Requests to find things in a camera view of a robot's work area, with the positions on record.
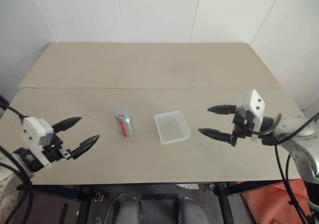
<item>metal table frame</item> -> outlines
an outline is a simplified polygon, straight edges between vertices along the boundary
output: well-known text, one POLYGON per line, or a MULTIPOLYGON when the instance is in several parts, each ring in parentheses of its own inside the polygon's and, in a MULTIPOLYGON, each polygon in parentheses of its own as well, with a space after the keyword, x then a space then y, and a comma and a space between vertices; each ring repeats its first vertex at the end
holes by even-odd
MULTIPOLYGON (((214 184, 213 190, 215 195, 218 197, 224 223, 234 224, 234 219, 229 205, 228 196, 253 191, 269 185, 278 184, 280 182, 282 182, 282 180, 246 181, 239 184, 236 184, 235 182, 218 182, 205 184, 214 184)), ((34 185, 33 188, 36 192, 41 192, 81 202, 77 224, 87 223, 90 213, 91 202, 96 195, 93 185, 75 185, 73 189, 66 188, 60 185, 34 185)))

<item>floor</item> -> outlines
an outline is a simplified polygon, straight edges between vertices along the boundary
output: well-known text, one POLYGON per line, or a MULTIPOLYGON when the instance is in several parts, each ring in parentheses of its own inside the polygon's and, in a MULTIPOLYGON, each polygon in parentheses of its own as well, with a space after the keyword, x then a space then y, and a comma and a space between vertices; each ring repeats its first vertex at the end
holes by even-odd
MULTIPOLYGON (((99 185, 95 189, 106 193, 106 196, 101 203, 92 201, 88 224, 99 224, 99 220, 103 223, 109 206, 120 193, 127 193, 131 197, 136 197, 142 203, 143 224, 176 224, 175 202, 177 197, 189 197, 199 201, 212 224, 223 223, 218 198, 214 196, 208 185, 199 185, 199 190, 188 190, 175 184, 99 185)), ((254 223, 241 195, 229 197, 229 202, 235 223, 254 223)), ((79 207, 80 204, 76 201, 35 193, 33 209, 28 224, 75 224, 77 220, 76 212, 79 207), (62 222, 61 215, 63 216, 64 211, 66 211, 66 216, 64 222, 62 222)), ((14 223, 20 223, 24 208, 17 213, 14 223)), ((108 218, 106 224, 111 223, 112 217, 108 218)))

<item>beige table surface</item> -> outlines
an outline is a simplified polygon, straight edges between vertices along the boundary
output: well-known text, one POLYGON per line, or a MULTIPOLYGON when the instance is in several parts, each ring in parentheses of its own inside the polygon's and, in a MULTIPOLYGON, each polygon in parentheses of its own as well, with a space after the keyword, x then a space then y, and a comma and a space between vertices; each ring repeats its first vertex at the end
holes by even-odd
MULTIPOLYGON (((99 141, 77 160, 54 162, 34 184, 213 182, 280 179, 272 147, 249 139, 236 147, 209 139, 198 128, 232 130, 232 116, 207 112, 236 104, 256 88, 267 116, 302 115, 247 44, 52 43, 21 82, 11 105, 50 124, 82 120, 60 134, 66 148, 87 137, 99 141), (113 111, 130 105, 136 133, 123 137, 113 111), (163 146, 154 114, 181 110, 190 139, 163 146)), ((17 117, 0 121, 1 144, 23 146, 17 117)), ((282 161, 287 153, 281 151, 282 161)), ((291 178, 298 173, 292 164, 291 178)))

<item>small tray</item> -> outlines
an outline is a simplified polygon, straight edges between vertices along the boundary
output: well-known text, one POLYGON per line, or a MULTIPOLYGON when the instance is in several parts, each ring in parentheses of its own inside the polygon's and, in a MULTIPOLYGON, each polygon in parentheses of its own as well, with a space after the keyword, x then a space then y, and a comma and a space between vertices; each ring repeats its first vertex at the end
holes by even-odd
POLYGON ((181 111, 154 115, 161 144, 176 143, 190 136, 188 125, 181 111))

